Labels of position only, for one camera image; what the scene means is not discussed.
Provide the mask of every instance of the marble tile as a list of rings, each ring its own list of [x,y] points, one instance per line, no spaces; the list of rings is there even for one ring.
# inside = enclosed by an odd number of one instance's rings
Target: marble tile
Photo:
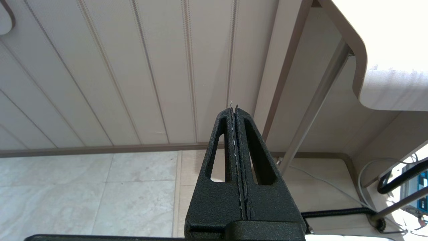
[[[181,158],[181,185],[196,185],[205,150],[183,151]],[[224,182],[224,149],[217,149],[211,180]]]
[[[0,158],[0,186],[103,183],[112,154]]]
[[[106,183],[92,234],[171,237],[174,181]]]
[[[178,238],[184,238],[184,221],[186,220],[187,210],[189,209],[194,190],[195,185],[180,187],[180,198],[178,205]]]
[[[92,231],[104,184],[0,187],[0,240]]]
[[[119,153],[107,182],[175,180],[177,151]]]

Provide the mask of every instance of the textured black plastic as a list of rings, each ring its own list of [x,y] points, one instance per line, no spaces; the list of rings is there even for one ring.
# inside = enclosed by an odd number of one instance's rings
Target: textured black plastic
[[[220,135],[225,137],[226,182],[210,180]],[[253,161],[258,184],[253,180]],[[237,108],[218,114],[184,225],[189,239],[224,239],[236,221],[283,222],[272,237],[303,237],[305,222],[251,116]]]
[[[236,221],[226,226],[226,240],[275,240],[301,241],[305,235],[299,230],[298,223]]]

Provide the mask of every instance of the wooden trim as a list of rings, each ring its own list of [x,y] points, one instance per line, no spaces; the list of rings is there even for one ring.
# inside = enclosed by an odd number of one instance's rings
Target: wooden trim
[[[124,153],[124,152],[204,150],[207,148],[207,146],[208,146],[208,143],[203,142],[203,143],[192,143],[192,144],[103,146],[103,147],[55,148],[55,149],[18,150],[18,151],[12,150],[12,151],[0,151],[0,158]],[[224,148],[224,143],[219,143],[217,148],[218,149]]]
[[[175,172],[175,192],[174,192],[174,215],[172,220],[172,237],[178,238],[178,210],[180,208],[180,183],[181,183],[181,157],[182,151],[178,152]]]
[[[299,44],[300,37],[302,36],[303,27],[305,26],[311,5],[312,0],[302,0],[300,5],[299,13],[297,14],[296,18],[296,24],[294,26],[293,33],[291,34],[290,43],[287,48],[287,54],[285,55],[284,64],[282,65],[281,73],[279,75],[278,83],[276,85],[275,93],[273,94],[272,103],[267,115],[266,124],[263,129],[262,137],[265,141],[267,140],[270,128],[272,127],[273,118],[275,117],[282,90],[284,89],[288,73],[290,72],[291,64],[293,63],[294,55],[296,54],[297,46]]]

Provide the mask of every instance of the black cable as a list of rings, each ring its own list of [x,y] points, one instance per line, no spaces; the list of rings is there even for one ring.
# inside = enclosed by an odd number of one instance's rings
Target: black cable
[[[329,216],[343,216],[351,214],[369,214],[374,215],[376,212],[370,208],[347,208],[347,209],[338,209],[338,210],[324,210],[324,211],[312,211],[312,212],[303,212],[302,217],[314,218],[314,217],[329,217]],[[386,228],[386,222],[384,218],[378,219],[376,221],[375,228],[383,233]]]
[[[394,190],[395,188],[401,186],[403,183],[409,181],[410,179],[416,177],[417,175],[424,172],[426,169],[428,169],[428,157],[422,160],[420,163],[416,164],[414,167],[410,168],[403,174],[399,175],[398,177],[394,178],[390,183],[387,183],[390,172],[388,172],[385,176],[383,176],[379,184],[377,186],[377,191],[381,194],[387,194]]]
[[[418,162],[418,161],[419,161],[418,154],[413,153],[413,154],[412,154],[412,159],[415,159],[415,161],[414,161],[414,162]]]

